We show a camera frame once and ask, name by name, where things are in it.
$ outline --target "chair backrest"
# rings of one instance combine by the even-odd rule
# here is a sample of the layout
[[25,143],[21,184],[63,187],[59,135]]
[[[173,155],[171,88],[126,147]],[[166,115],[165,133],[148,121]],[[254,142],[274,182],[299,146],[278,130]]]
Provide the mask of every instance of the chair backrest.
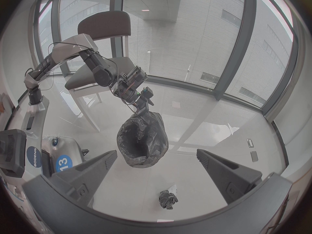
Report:
[[82,20],[78,34],[88,34],[93,41],[131,35],[130,17],[124,11],[105,11]]

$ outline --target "white floor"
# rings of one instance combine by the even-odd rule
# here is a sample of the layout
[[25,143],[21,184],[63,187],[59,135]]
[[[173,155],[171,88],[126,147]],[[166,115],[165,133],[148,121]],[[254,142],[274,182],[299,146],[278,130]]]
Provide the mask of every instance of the white floor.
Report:
[[[285,168],[282,150],[274,129],[256,111],[226,100],[194,91],[155,84],[149,86],[155,106],[150,111],[162,115],[169,138],[169,150],[153,167],[132,168],[118,151],[116,135],[132,112],[110,92],[84,97],[93,119],[100,127],[95,133],[64,88],[65,79],[57,76],[48,91],[50,100],[43,135],[69,136],[91,159],[110,150],[117,150],[118,158],[95,194],[93,208],[126,219],[157,221],[181,220],[211,213],[226,206],[215,184],[196,158],[196,149],[206,149],[231,161],[259,170],[263,177]],[[52,78],[42,82],[47,89]],[[10,124],[20,128],[27,110],[28,98]],[[246,141],[251,138],[254,148]],[[256,151],[259,161],[252,162],[250,151]],[[176,184],[178,203],[173,210],[162,209],[159,193]]]

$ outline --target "dark blue circle logo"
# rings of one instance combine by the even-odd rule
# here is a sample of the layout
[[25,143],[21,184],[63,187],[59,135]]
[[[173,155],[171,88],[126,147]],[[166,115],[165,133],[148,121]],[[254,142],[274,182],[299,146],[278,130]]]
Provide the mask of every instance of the dark blue circle logo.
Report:
[[32,164],[34,167],[41,167],[41,153],[36,147],[28,147],[26,154],[30,164]]
[[55,165],[55,170],[57,171],[57,173],[71,167],[73,167],[73,162],[69,156],[63,154],[57,158],[57,162]]

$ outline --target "black plastic bag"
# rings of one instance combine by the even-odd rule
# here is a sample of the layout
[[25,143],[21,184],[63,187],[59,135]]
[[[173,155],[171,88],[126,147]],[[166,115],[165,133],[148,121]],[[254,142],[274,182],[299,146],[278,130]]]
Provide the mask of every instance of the black plastic bag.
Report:
[[159,203],[162,208],[172,210],[173,205],[178,202],[177,197],[168,190],[162,191],[159,196]]
[[117,146],[129,166],[146,168],[156,164],[169,148],[161,115],[133,114],[119,129]]

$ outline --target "black vented box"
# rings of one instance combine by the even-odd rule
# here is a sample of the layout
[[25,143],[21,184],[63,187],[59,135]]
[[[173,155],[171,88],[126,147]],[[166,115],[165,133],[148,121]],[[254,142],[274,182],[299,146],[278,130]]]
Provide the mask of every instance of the black vented box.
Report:
[[0,132],[0,169],[6,176],[22,177],[25,171],[26,134],[19,129]]

